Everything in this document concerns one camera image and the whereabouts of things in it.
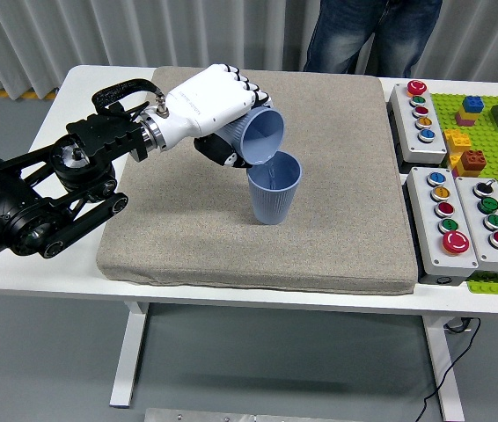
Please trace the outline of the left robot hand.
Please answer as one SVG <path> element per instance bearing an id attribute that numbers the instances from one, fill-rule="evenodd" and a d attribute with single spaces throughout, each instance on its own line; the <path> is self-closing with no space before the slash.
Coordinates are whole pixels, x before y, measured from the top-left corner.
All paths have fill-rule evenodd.
<path id="1" fill-rule="evenodd" d="M 229 65 L 213 64 L 173 88 L 166 107 L 166 118 L 154 117 L 161 151 L 190 137 L 209 160 L 250 168 L 267 162 L 282 144 L 284 120 L 268 93 Z"/>

